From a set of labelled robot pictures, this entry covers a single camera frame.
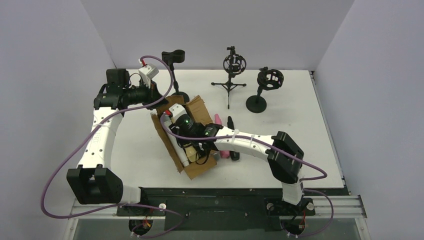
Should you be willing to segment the shock mount stand round base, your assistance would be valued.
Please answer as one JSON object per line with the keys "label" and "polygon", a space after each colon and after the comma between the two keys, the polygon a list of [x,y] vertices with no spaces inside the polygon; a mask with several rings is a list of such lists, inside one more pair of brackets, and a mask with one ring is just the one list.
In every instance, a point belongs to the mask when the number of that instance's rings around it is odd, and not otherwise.
{"label": "shock mount stand round base", "polygon": [[262,113],[267,108],[266,100],[261,96],[263,91],[277,90],[282,87],[284,75],[281,71],[264,66],[259,69],[257,75],[258,89],[256,95],[247,98],[246,108],[252,113]]}

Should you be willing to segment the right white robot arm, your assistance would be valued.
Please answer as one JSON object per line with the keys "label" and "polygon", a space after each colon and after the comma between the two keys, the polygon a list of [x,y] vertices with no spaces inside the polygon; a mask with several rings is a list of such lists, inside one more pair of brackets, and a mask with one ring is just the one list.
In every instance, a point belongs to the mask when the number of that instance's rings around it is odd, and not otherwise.
{"label": "right white robot arm", "polygon": [[187,114],[181,115],[173,126],[172,132],[161,117],[162,128],[173,137],[200,145],[207,151],[237,152],[268,163],[275,179],[281,182],[282,200],[291,205],[298,205],[303,199],[303,184],[300,180],[304,151],[283,131],[274,135],[257,135],[240,132],[221,124],[202,124],[195,122]]}

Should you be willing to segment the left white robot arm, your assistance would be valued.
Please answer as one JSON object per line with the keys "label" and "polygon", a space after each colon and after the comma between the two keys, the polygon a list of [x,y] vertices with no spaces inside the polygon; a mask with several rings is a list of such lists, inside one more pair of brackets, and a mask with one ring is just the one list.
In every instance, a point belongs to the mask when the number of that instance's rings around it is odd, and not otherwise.
{"label": "left white robot arm", "polygon": [[141,200],[139,187],[124,185],[110,169],[112,150],[124,110],[142,104],[153,110],[166,105],[153,77],[158,74],[153,65],[138,70],[139,85],[130,83],[130,73],[124,68],[108,69],[107,82],[93,101],[93,135],[84,144],[85,151],[76,168],[67,171],[66,180],[82,205],[137,204]]}

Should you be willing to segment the brown cardboard box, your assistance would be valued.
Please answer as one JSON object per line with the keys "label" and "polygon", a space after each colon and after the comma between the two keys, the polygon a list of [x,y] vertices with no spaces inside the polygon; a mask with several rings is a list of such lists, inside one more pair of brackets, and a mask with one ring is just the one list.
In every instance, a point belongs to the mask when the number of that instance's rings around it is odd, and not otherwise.
{"label": "brown cardboard box", "polygon": [[191,101],[188,103],[184,103],[184,98],[179,95],[171,95],[167,96],[165,98],[168,101],[167,105],[160,106],[156,108],[156,112],[151,114],[151,119],[154,125],[154,128],[160,137],[161,141],[163,142],[169,156],[171,157],[172,161],[174,162],[174,165],[179,173],[184,171],[188,178],[193,180],[196,177],[206,173],[208,170],[212,169],[217,165],[217,160],[213,157],[213,154],[215,151],[211,151],[209,154],[209,157],[202,157],[199,159],[199,164],[193,162],[190,163],[188,166],[183,166],[183,163],[181,162],[176,149],[177,146],[174,146],[172,144],[172,141],[170,140],[168,133],[163,129],[160,117],[163,115],[163,113],[168,110],[172,105],[174,104],[181,104],[186,109],[188,115],[198,123],[202,123],[203,125],[211,124],[213,122],[206,106],[204,100],[199,96],[195,96]]}

